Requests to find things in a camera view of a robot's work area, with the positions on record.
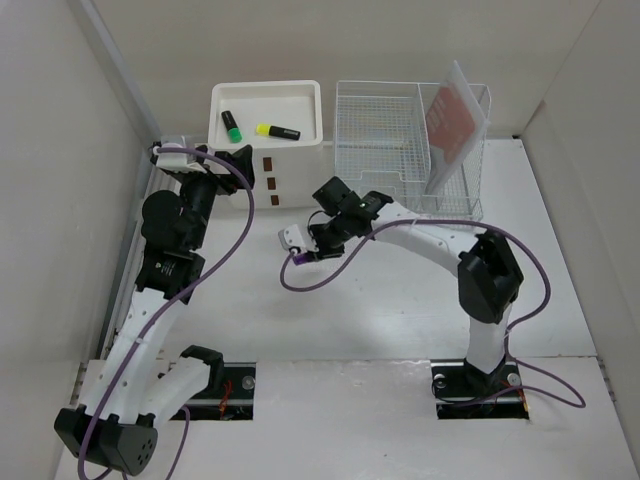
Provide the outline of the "white drawer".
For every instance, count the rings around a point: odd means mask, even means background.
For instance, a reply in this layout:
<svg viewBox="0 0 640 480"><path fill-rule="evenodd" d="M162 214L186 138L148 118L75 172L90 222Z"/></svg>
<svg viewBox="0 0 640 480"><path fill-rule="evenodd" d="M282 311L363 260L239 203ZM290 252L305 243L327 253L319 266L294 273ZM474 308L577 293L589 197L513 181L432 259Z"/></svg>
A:
<svg viewBox="0 0 640 480"><path fill-rule="evenodd" d="M254 206L256 209L287 209L310 208L316 206L316 202L310 194L290 194L269 192L254 192ZM246 193L237 193L230 197L230 204L236 209L247 209L249 200Z"/></svg>
<svg viewBox="0 0 640 480"><path fill-rule="evenodd" d="M255 195L310 196L313 188L319 186L319 179L313 176L292 176L267 174L257 176L250 183Z"/></svg>
<svg viewBox="0 0 640 480"><path fill-rule="evenodd" d="M323 168L320 147L252 147L255 178L271 173L288 177L313 176ZM216 151L215 154L224 158L223 151Z"/></svg>

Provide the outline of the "clear mesh document pouch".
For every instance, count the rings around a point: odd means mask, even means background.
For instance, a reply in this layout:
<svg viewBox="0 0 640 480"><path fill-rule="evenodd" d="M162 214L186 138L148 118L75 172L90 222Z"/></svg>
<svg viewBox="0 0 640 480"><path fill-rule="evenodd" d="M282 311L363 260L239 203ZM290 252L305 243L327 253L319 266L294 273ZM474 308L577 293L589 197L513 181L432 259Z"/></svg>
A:
<svg viewBox="0 0 640 480"><path fill-rule="evenodd" d="M488 118L454 61L425 114L430 174L427 195L438 195L484 138Z"/></svg>

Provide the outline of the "purple highlighter marker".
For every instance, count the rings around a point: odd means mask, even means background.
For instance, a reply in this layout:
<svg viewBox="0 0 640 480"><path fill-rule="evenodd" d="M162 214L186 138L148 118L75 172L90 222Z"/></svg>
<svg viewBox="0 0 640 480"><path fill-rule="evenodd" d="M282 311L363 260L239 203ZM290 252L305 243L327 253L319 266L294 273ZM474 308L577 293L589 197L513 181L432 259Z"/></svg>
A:
<svg viewBox="0 0 640 480"><path fill-rule="evenodd" d="M296 254L292 257L292 261L296 266L314 262L314 255L311 252Z"/></svg>

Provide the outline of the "white top drawer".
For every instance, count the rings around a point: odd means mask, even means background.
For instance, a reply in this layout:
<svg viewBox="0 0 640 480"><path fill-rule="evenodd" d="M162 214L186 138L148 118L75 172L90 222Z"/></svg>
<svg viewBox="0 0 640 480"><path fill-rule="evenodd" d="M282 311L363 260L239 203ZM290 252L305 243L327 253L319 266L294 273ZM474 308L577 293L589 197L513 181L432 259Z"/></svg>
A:
<svg viewBox="0 0 640 480"><path fill-rule="evenodd" d="M271 173L288 177L313 176L323 168L320 147L252 147L255 178ZM216 151L215 154L224 158L223 151Z"/></svg>

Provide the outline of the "green highlighter marker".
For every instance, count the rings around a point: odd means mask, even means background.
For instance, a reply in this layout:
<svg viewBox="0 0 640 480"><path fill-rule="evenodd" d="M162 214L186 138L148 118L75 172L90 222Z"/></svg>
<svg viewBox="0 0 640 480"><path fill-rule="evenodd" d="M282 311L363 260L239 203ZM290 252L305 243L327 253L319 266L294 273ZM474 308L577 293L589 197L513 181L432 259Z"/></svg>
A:
<svg viewBox="0 0 640 480"><path fill-rule="evenodd" d="M229 110L224 110L221 112L221 119L226 129L229 140L232 143L242 142L243 136L233 114Z"/></svg>

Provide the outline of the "white bottom drawer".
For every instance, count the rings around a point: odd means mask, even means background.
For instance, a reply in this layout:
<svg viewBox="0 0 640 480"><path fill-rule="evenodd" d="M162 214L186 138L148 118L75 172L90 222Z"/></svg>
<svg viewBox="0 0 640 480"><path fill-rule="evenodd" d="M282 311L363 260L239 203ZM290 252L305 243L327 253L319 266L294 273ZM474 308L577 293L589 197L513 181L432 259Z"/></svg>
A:
<svg viewBox="0 0 640 480"><path fill-rule="evenodd" d="M287 209L310 208L316 206L316 202L310 194L290 194L269 192L254 192L254 206L256 209ZM236 209L247 209L249 200L246 193L237 193L230 197L230 204Z"/></svg>

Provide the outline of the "yellow highlighter marker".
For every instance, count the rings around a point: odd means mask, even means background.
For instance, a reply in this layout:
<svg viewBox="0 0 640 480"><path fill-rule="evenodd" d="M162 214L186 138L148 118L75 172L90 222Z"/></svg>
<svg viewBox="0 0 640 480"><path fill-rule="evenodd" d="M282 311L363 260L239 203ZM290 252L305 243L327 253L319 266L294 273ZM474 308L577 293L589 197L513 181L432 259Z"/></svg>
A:
<svg viewBox="0 0 640 480"><path fill-rule="evenodd" d="M301 138L301 132L298 130L263 123L256 126L255 133L261 137L287 141L299 141Z"/></svg>

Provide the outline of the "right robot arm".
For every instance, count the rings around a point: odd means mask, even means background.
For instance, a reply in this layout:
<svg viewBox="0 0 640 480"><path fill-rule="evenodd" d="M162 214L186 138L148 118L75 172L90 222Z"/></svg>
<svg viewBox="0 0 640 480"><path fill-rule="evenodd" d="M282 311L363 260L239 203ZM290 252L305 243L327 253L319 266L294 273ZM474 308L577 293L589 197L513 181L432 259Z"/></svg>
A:
<svg viewBox="0 0 640 480"><path fill-rule="evenodd" d="M313 199L330 217L310 227L315 259L343 254L354 237L369 238L402 247L454 275L459 304L470 318L463 381L473 397L495 389L506 360L507 320L524 280L505 236L489 228L471 234L427 225L390 196L371 191L359 197L337 177Z"/></svg>

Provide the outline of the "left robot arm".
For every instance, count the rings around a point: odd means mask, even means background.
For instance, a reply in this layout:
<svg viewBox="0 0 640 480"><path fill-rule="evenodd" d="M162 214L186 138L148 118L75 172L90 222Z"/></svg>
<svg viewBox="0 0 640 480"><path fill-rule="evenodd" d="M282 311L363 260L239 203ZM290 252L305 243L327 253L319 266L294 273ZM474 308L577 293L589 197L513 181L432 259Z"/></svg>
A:
<svg viewBox="0 0 640 480"><path fill-rule="evenodd" d="M54 430L77 460L118 472L128 479L143 472L158 444L160 428L188 410L196 394L217 394L224 382L220 352L191 345L177 363L151 380L156 359L173 324L194 290L239 249L251 229L250 209L239 238L213 266L198 254L217 197L253 193L253 149L211 151L207 146L156 143L153 166L175 179L178 191L159 190L143 201L141 235L145 241L140 271L124 323L93 387L77 406L59 411Z"/></svg>

